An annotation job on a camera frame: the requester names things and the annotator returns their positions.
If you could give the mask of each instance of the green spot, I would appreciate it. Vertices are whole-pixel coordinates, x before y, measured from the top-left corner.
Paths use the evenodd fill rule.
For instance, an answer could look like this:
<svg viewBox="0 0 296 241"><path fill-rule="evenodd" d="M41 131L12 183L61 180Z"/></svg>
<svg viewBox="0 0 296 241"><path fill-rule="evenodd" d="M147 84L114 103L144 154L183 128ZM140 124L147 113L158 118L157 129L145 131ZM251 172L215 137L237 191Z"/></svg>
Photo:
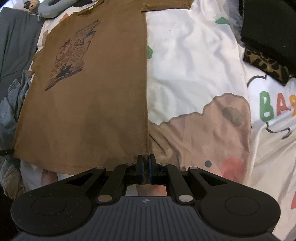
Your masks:
<svg viewBox="0 0 296 241"><path fill-rule="evenodd" d="M218 24L228 24L230 26L229 21L226 18L224 18L224 17L219 18L218 20L216 20L215 23L218 23Z"/></svg>
<svg viewBox="0 0 296 241"><path fill-rule="evenodd" d="M151 59L153 54L152 48L147 45L147 59Z"/></svg>

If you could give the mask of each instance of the folded clothing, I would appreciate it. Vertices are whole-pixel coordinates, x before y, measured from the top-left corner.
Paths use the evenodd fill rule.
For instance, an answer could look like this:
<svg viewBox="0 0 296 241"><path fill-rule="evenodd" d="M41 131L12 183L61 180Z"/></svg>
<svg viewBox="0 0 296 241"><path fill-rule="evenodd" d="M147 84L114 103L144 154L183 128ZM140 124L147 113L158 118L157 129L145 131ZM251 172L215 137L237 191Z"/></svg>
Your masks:
<svg viewBox="0 0 296 241"><path fill-rule="evenodd" d="M13 80L22 79L36 53L43 21L37 15L4 7L0 12L0 101Z"/></svg>
<svg viewBox="0 0 296 241"><path fill-rule="evenodd" d="M260 52L250 45L246 46L244 61L264 71L284 86L289 81L290 75L293 76L288 67L280 64L277 60L268 57L265 53Z"/></svg>
<svg viewBox="0 0 296 241"><path fill-rule="evenodd" d="M294 0L244 0L242 41L296 70Z"/></svg>

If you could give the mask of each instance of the leopard print fabric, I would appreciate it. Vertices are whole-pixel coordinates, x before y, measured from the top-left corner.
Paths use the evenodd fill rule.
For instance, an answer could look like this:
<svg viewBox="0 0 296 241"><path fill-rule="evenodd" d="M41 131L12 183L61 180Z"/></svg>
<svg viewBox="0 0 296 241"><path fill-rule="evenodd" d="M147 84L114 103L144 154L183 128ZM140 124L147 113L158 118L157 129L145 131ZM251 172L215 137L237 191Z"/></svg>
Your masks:
<svg viewBox="0 0 296 241"><path fill-rule="evenodd" d="M281 65L278 61L269 58L266 54L254 49L250 45L246 46L244 61L264 71L283 86L289 81L291 72L286 66Z"/></svg>

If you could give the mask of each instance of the stuffed animal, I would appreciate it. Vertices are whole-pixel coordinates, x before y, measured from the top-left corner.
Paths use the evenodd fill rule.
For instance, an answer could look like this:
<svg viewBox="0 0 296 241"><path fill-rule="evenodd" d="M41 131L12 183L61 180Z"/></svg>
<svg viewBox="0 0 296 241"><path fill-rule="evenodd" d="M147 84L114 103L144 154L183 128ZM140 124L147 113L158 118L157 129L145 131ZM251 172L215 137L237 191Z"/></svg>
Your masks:
<svg viewBox="0 0 296 241"><path fill-rule="evenodd" d="M24 8L28 9L30 13L36 13L38 11L40 2L38 0L31 0L24 3Z"/></svg>

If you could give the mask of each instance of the blue-gray cloth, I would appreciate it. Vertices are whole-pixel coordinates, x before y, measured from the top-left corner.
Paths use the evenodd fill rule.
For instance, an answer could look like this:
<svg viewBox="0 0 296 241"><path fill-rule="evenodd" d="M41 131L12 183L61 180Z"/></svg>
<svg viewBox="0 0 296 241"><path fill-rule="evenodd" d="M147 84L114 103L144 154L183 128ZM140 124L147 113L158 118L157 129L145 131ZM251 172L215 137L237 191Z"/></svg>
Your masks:
<svg viewBox="0 0 296 241"><path fill-rule="evenodd" d="M22 104L31 85L31 77L27 77L27 70L22 72L21 83L14 80L9 86L8 95L0 103L0 150L12 147L17 121L20 116ZM0 163L10 160L14 166L18 166L18 159L9 156L1 156Z"/></svg>
<svg viewBox="0 0 296 241"><path fill-rule="evenodd" d="M37 15L4 7L0 12L0 101L13 80L21 81L36 53L43 25Z"/></svg>

